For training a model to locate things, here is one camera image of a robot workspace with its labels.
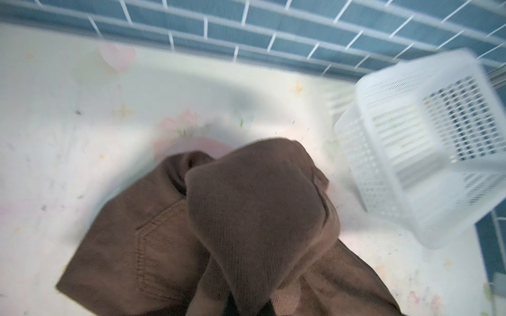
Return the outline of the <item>brown trousers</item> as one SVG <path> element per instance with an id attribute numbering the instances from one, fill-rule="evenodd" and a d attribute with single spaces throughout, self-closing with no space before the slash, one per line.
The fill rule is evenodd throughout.
<path id="1" fill-rule="evenodd" d="M 57 289 L 95 315 L 400 315 L 296 141 L 165 158 L 98 213 Z"/>

